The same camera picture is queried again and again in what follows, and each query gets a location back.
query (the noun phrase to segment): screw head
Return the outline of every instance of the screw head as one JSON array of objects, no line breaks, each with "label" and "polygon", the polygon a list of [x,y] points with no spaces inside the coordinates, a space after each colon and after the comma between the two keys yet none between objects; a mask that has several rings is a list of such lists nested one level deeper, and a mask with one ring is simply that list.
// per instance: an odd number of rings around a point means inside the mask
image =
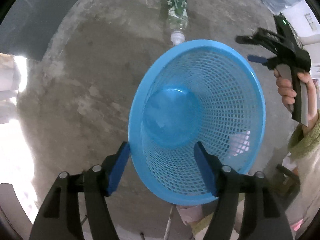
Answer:
[{"label": "screw head", "polygon": [[228,166],[228,165],[223,165],[223,166],[222,166],[222,170],[223,170],[224,172],[230,172],[230,171],[231,171],[231,167]]},{"label": "screw head", "polygon": [[259,179],[263,179],[264,178],[264,174],[262,171],[257,171],[255,174],[254,174],[256,177],[258,177]]},{"label": "screw head", "polygon": [[63,172],[61,172],[61,173],[59,174],[59,178],[60,178],[60,179],[65,179],[67,176],[68,176],[68,173],[66,173],[65,171],[63,171]]},{"label": "screw head", "polygon": [[101,171],[101,169],[102,169],[101,165],[94,165],[94,166],[92,167],[92,170],[93,170],[94,172]]}]

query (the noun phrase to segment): bottle label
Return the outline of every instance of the bottle label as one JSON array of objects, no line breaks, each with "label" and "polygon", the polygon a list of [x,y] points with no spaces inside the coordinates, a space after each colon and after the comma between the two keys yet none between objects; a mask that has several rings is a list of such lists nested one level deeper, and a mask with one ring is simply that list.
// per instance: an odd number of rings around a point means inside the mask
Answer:
[{"label": "bottle label", "polygon": [[167,0],[169,5],[169,16],[176,18],[188,18],[187,16],[187,0]]}]

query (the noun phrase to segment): floor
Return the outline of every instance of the floor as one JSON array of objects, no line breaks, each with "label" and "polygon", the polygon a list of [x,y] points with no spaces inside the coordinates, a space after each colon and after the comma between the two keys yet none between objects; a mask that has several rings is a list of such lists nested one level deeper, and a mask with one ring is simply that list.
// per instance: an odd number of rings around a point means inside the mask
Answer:
[{"label": "floor", "polygon": [[[135,91],[152,63],[171,48],[165,0],[79,0],[65,16],[41,62],[29,65],[26,90],[18,97],[18,119],[34,163],[31,181],[40,207],[61,171],[76,174],[101,163],[127,140]],[[269,56],[260,47],[239,45],[236,35],[257,27],[274,30],[259,0],[188,0],[187,40],[223,42],[244,57]],[[275,78],[251,64],[264,91],[264,141],[250,173],[271,174],[287,154],[295,123],[281,104]],[[170,204],[153,195],[129,161],[107,205],[121,239],[163,238]],[[85,215],[80,196],[81,216]],[[84,224],[89,233],[89,226]],[[190,229],[176,213],[171,239],[188,239]]]}]

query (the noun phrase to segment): human hand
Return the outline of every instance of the human hand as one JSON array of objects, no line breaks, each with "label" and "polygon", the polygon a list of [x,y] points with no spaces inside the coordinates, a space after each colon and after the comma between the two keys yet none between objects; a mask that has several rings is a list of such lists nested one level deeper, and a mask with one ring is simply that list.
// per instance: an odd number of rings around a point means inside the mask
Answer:
[{"label": "human hand", "polygon": [[[282,96],[281,101],[290,110],[290,105],[295,102],[294,98],[297,96],[297,93],[293,90],[291,81],[282,78],[276,69],[274,70],[274,75],[277,78],[278,93]],[[308,126],[302,125],[303,134],[306,136],[314,128],[319,118],[316,86],[309,73],[298,73],[298,78],[306,84],[308,93]]]}]

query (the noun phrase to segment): blue plastic basket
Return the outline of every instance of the blue plastic basket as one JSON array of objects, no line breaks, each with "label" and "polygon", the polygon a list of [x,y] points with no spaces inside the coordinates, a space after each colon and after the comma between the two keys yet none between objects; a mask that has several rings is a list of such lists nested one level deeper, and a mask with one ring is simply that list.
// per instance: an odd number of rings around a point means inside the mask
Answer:
[{"label": "blue plastic basket", "polygon": [[195,40],[164,53],[148,70],[129,117],[132,161],[143,183],[170,203],[215,199],[193,155],[209,154],[249,171],[265,128],[265,102],[248,62],[229,46]]}]

